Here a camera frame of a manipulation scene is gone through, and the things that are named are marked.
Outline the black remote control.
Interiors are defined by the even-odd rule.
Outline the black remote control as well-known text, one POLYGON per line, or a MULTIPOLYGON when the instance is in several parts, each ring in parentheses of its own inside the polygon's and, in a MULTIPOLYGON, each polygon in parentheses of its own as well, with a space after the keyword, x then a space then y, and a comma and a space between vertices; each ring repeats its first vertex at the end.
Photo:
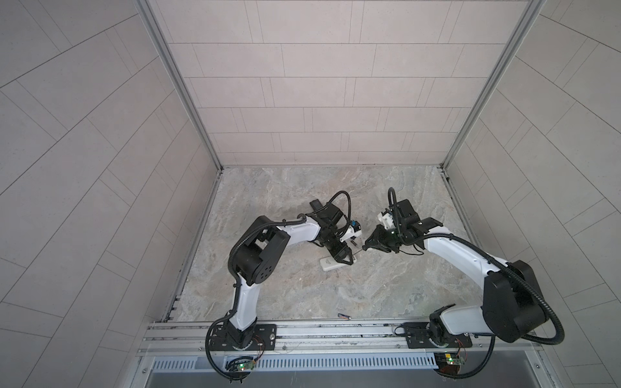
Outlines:
POLYGON ((323 204, 318 199, 312 200, 310 206, 314 212, 320 211, 323 208, 323 204))

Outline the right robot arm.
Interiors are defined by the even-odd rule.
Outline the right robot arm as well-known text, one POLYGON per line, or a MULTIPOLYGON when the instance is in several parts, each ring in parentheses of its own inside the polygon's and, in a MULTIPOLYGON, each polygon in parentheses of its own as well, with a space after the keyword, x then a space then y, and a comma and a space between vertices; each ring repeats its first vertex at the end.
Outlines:
POLYGON ((425 249, 452 264, 482 289, 481 306, 450 305, 430 315, 428 332, 436 346, 446 346, 452 337, 463 334, 496 336, 506 343, 524 339, 555 344, 564 339, 560 324, 551 339, 530 334, 558 318, 527 263, 508 262, 488 254, 451 233, 440 221, 420 218, 408 200, 391 203, 378 220, 363 250, 400 253, 403 247, 425 249))

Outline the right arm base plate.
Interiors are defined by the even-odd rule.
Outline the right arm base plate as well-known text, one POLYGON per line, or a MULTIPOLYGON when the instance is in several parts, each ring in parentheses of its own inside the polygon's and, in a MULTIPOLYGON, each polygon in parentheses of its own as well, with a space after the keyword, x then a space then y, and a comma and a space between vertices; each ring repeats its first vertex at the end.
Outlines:
POLYGON ((427 322, 402 323, 394 330, 394 334, 403 337, 409 349, 469 349, 473 346, 470 336, 436 336, 427 322))

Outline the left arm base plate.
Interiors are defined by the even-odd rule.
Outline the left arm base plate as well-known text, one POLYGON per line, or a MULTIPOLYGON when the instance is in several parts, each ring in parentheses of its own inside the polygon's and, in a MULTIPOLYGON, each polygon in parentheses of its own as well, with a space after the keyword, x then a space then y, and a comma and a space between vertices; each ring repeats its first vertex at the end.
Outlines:
POLYGON ((231 323, 218 325, 209 337, 210 351, 273 351, 278 326, 255 323, 240 331, 231 323))

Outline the red white remote control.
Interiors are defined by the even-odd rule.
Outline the red white remote control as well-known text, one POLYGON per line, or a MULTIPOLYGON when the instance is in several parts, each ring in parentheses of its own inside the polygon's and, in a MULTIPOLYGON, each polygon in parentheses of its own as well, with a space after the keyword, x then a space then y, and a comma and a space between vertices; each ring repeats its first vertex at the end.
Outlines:
POLYGON ((329 272, 332 270, 336 270, 338 268, 348 267, 357 263, 357 258, 354 257, 352 260, 346 260, 344 263, 337 262, 332 257, 326 257, 320 259, 320 266, 324 272, 329 272))

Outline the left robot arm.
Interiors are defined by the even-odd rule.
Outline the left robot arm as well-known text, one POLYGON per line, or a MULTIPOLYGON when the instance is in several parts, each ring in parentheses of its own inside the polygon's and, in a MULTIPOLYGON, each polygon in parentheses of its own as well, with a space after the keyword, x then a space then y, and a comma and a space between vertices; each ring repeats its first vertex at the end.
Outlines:
POLYGON ((355 263, 348 242, 362 234, 361 224, 333 204, 314 200, 311 206, 311 213, 300 214, 295 220, 258 217, 231 249, 228 268, 235 278, 235 294, 226 323, 234 334, 252 332, 260 285, 272 275, 287 247, 309 242, 327 249, 329 257, 320 260, 325 272, 355 263))

